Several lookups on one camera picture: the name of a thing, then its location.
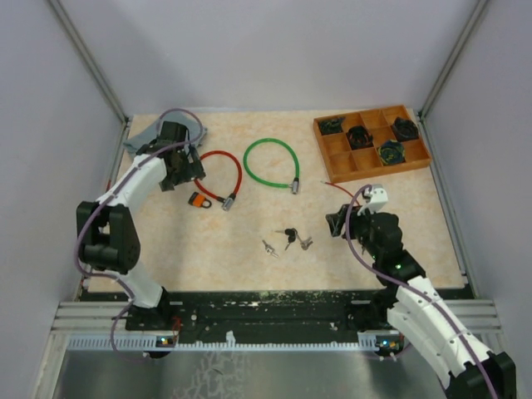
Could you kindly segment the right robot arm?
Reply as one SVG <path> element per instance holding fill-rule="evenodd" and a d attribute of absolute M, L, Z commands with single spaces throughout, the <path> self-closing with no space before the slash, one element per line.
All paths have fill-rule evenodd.
<path fill-rule="evenodd" d="M 514 361 L 487 347 L 450 310 L 405 249 L 396 215 L 344 204 L 325 220 L 333 237 L 359 243 L 371 255 L 368 269 L 384 287 L 375 297 L 372 321 L 406 337 L 431 366 L 446 397 L 517 396 Z"/>

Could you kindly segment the orange black padlock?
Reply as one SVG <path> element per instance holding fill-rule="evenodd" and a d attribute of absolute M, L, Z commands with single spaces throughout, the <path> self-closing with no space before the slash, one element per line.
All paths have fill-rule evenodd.
<path fill-rule="evenodd" d="M 188 199 L 188 204 L 201 209 L 209 209 L 212 206 L 211 200 L 197 191 L 192 193 Z"/>

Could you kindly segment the black-headed key bunch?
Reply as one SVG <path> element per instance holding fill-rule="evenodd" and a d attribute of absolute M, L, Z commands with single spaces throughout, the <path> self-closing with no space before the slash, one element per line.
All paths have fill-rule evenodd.
<path fill-rule="evenodd" d="M 287 243 L 284 250 L 287 250 L 292 243 L 300 240 L 298 231 L 295 228 L 276 230 L 276 233 L 284 234 L 287 238 Z"/>

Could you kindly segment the red cable padlock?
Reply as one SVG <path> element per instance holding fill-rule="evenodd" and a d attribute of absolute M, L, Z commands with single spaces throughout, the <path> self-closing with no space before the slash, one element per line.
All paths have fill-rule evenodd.
<path fill-rule="evenodd" d="M 329 186 L 329 187 L 333 187 L 333 188 L 336 188 L 338 190 L 341 190 L 342 192 L 346 193 L 350 197 L 354 197 L 354 194 L 351 191 L 347 190 L 346 188 L 342 187 L 341 185 L 335 184 L 335 183 L 330 182 L 330 181 L 325 181 L 325 180 L 320 180 L 320 182 L 322 184 L 324 184 L 324 185 Z"/>

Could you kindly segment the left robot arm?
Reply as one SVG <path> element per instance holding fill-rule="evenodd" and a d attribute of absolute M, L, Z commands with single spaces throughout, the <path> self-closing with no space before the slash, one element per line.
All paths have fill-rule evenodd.
<path fill-rule="evenodd" d="M 185 124 L 164 121 L 160 133 L 140 147 L 115 185 L 76 209 L 76 266 L 88 265 L 87 276 L 117 281 L 132 305 L 144 309 L 145 322 L 157 330 L 171 324 L 173 310 L 162 303 L 163 287 L 140 261 L 134 213 L 155 188 L 166 192 L 205 177 L 194 141 Z"/>

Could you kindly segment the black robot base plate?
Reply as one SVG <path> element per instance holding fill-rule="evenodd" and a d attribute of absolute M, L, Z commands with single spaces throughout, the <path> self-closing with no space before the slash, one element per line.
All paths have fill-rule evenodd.
<path fill-rule="evenodd" d="M 359 333 L 389 332 L 383 293 L 349 290 L 168 293 L 162 311 L 131 310 L 126 329 L 166 330 L 181 343 L 357 342 Z"/>

